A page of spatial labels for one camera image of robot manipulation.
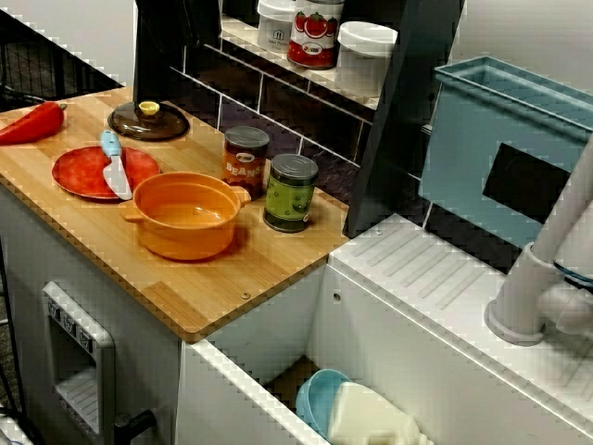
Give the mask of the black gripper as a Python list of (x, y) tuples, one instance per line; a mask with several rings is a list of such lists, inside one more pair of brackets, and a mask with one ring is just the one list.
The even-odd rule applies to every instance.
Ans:
[(218, 0), (175, 2), (183, 43), (188, 46), (215, 45), (221, 37), (221, 7)]

